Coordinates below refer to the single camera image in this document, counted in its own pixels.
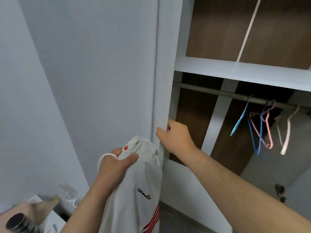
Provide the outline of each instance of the person's right arm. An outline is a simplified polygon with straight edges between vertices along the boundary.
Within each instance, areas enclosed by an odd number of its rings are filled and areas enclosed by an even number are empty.
[[[236,232],[311,232],[309,220],[196,148],[186,125],[171,119],[168,125],[157,137],[195,174]]]

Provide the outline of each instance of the hanging rail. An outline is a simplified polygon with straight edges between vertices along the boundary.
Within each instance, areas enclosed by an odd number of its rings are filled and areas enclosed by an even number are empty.
[[[189,90],[197,91],[197,92],[209,93],[209,94],[217,95],[217,96],[230,97],[230,98],[237,99],[237,100],[240,100],[240,101],[247,101],[248,98],[249,98],[249,96],[245,96],[245,95],[240,95],[240,94],[231,93],[231,92],[225,92],[225,91],[211,89],[211,88],[204,88],[204,87],[194,86],[194,85],[190,85],[190,84],[186,84],[186,83],[173,82],[173,86],[178,86],[178,87],[181,87],[181,88],[185,88],[185,89],[189,89]],[[267,100],[256,98],[256,97],[252,97],[252,98],[249,99],[249,101],[251,103],[265,105]],[[286,110],[295,110],[297,108],[297,105],[289,105],[289,104],[277,102],[276,103],[276,107],[280,108],[280,109],[286,109]],[[310,113],[311,112],[311,108],[301,107],[301,111],[303,111],[305,113]]]

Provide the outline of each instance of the person's left hand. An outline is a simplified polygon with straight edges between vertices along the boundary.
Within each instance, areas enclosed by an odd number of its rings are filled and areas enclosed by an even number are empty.
[[[122,153],[122,148],[114,149],[110,153],[119,157]],[[94,183],[94,188],[103,194],[111,194],[124,177],[126,170],[134,164],[137,159],[137,153],[123,160],[117,160],[113,156],[105,156]]]

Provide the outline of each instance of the red striped pattern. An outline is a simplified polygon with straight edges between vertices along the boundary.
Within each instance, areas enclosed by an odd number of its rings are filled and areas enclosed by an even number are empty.
[[[151,233],[155,224],[159,221],[159,205],[157,206],[153,217],[151,218],[150,222],[142,229],[143,233]]]

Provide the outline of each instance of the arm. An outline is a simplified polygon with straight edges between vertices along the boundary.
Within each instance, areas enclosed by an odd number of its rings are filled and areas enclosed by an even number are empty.
[[[121,152],[121,148],[111,151],[116,156],[119,156]],[[105,156],[93,186],[61,233],[98,233],[107,198],[122,180],[127,168],[137,159],[136,153],[120,161],[112,156]]]
[[[195,174],[236,232],[311,232],[306,218],[196,148],[186,125],[168,124],[157,137]]]

